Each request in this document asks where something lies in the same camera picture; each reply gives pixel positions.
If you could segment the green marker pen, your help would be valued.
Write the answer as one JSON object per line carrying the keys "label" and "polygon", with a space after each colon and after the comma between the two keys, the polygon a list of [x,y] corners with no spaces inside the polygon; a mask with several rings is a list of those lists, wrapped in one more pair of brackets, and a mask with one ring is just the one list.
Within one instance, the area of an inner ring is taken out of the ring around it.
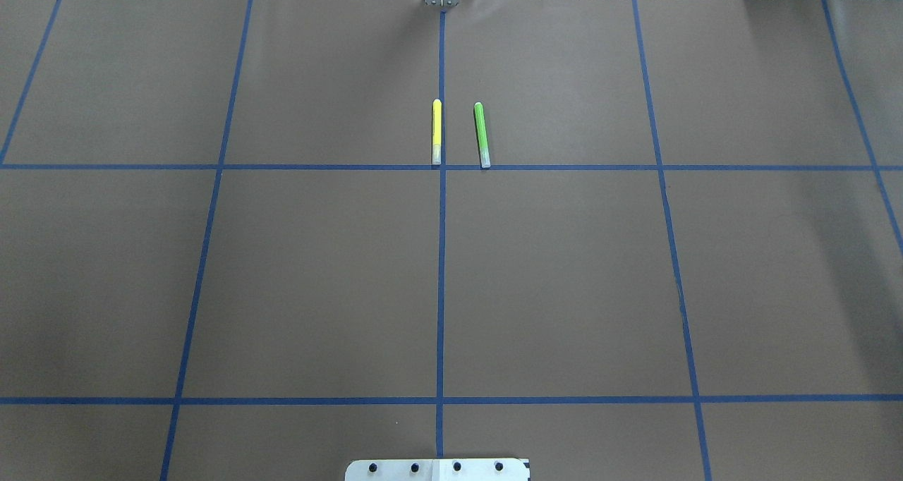
{"label": "green marker pen", "polygon": [[476,130],[476,140],[478,145],[478,158],[480,159],[480,167],[489,169],[491,167],[490,148],[488,147],[488,130],[486,109],[482,102],[475,102],[473,106],[474,124]]}

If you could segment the yellow marker pen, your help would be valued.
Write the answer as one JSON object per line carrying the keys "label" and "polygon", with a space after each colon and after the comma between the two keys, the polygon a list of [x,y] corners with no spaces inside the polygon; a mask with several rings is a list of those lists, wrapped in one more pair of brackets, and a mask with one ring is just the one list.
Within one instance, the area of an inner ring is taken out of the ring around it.
{"label": "yellow marker pen", "polygon": [[431,165],[442,165],[442,124],[443,104],[441,99],[434,99],[431,107]]}

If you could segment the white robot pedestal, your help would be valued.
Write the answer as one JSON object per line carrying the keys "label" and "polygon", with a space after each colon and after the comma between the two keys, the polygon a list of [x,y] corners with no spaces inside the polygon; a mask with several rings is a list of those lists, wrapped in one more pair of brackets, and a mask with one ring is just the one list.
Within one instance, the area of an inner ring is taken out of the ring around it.
{"label": "white robot pedestal", "polygon": [[407,458],[353,461],[345,480],[530,480],[520,458]]}

